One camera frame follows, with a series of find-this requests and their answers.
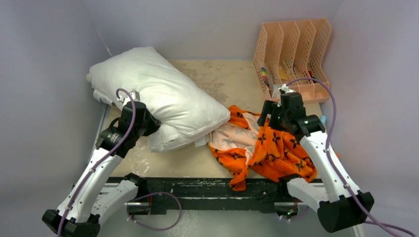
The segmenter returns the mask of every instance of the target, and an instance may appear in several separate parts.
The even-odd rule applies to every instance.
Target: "white wall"
[[[46,236],[90,155],[103,106],[85,80],[107,59],[81,0],[0,3],[1,236]]]
[[[337,102],[332,144],[372,214],[419,234],[419,2],[345,0],[324,62]],[[330,101],[323,107],[331,122]],[[367,227],[366,236],[386,236]]]
[[[87,0],[114,54],[154,46],[168,59],[250,59],[262,22],[333,17],[343,0]]]

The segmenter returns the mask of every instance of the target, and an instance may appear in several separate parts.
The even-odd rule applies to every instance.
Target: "beige tabletop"
[[[191,78],[199,88],[226,107],[236,105],[243,110],[260,113],[264,103],[262,89],[251,61],[238,60],[173,60],[176,68]],[[304,105],[307,114],[321,116],[319,104]],[[121,115],[118,108],[109,112],[109,122]],[[194,144],[182,149],[151,153],[147,137],[141,137],[111,176],[134,173],[142,177],[231,178],[211,154],[208,146]],[[249,178],[263,178],[251,171]]]

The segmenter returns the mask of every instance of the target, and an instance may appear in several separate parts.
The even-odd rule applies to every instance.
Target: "orange cloth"
[[[298,174],[312,181],[317,170],[308,154],[287,132],[257,126],[260,114],[229,108],[228,123],[209,135],[209,147],[216,160],[233,175],[230,187],[235,191],[246,189],[245,178],[249,168],[260,175],[279,182],[279,178]]]

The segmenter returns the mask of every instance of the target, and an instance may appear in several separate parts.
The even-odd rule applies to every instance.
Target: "pillowcase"
[[[90,68],[86,76],[95,98],[122,109],[115,91],[136,90],[140,101],[162,122],[149,136],[152,152],[186,146],[230,119],[222,104],[199,89],[153,47],[133,48]]]

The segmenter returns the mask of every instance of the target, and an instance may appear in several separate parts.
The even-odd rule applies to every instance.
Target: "worn table surface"
[[[264,98],[251,61],[170,62],[224,106],[237,105],[243,110],[260,113]],[[319,104],[309,104],[305,107],[307,114],[321,116]],[[117,108],[112,108],[108,123],[120,114]],[[142,177],[231,178],[227,169],[214,159],[208,146],[195,147],[191,144],[172,152],[151,153],[147,147],[147,140],[147,137],[141,137],[111,176],[134,173]],[[249,178],[262,176],[251,171]]]

